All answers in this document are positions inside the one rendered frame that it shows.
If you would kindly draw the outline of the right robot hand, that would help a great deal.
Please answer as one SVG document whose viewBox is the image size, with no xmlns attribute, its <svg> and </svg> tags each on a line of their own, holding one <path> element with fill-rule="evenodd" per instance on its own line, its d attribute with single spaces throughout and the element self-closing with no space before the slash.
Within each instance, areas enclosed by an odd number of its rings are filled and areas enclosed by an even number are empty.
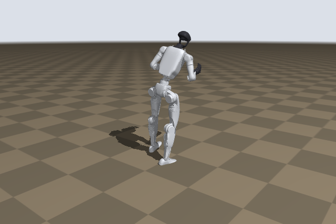
<svg viewBox="0 0 336 224">
<path fill-rule="evenodd" d="M 196 69 L 194 69 L 194 72 L 196 72 L 196 75 L 201 72 L 201 65 L 198 63 L 198 66 Z"/>
</svg>

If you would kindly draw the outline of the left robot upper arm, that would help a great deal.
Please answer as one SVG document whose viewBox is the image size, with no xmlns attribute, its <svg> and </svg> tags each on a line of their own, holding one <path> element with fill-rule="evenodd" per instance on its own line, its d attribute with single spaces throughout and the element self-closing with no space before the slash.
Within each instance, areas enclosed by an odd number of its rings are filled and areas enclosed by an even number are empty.
<svg viewBox="0 0 336 224">
<path fill-rule="evenodd" d="M 153 69 L 153 70 L 156 70 L 158 68 L 158 65 L 157 63 L 162 59 L 163 57 L 163 54 L 166 50 L 166 46 L 162 46 L 159 50 L 159 52 L 156 54 L 156 56 L 154 57 L 154 59 L 152 60 L 152 62 L 150 63 L 150 67 Z"/>
</svg>

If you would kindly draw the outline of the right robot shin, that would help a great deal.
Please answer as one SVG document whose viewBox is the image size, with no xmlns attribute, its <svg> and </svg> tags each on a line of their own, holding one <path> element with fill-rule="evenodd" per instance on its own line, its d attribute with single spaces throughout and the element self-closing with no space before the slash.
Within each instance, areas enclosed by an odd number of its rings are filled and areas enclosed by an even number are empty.
<svg viewBox="0 0 336 224">
<path fill-rule="evenodd" d="M 176 133 L 176 129 L 174 128 L 174 126 L 171 125 L 167 128 L 167 133 L 164 134 L 164 142 L 163 142 L 164 143 L 164 157 L 163 158 L 165 158 L 165 160 L 169 160 L 171 148 L 173 146 L 174 139 L 175 139 L 175 133 Z"/>
</svg>

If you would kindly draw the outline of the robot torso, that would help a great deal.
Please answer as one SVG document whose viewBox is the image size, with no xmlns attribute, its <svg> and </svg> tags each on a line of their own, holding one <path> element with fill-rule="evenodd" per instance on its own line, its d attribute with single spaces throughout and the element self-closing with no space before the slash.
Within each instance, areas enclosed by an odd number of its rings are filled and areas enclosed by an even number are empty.
<svg viewBox="0 0 336 224">
<path fill-rule="evenodd" d="M 154 92 L 156 95 L 165 98 L 166 91 L 171 90 L 169 81 L 174 79 L 183 67 L 185 50 L 173 46 L 166 48 L 159 64 L 159 73 L 164 77 L 160 80 L 160 83 L 156 83 L 155 85 Z"/>
</svg>

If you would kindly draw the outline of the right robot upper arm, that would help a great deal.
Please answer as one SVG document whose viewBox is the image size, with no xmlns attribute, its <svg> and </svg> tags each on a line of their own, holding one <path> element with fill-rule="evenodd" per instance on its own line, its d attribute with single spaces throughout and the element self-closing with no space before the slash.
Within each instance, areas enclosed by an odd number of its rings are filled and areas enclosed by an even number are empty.
<svg viewBox="0 0 336 224">
<path fill-rule="evenodd" d="M 186 67 L 188 71 L 187 79 L 188 81 L 195 81 L 194 79 L 194 66 L 193 66 L 193 57 L 187 53 L 184 53 L 184 61 L 186 62 Z"/>
</svg>

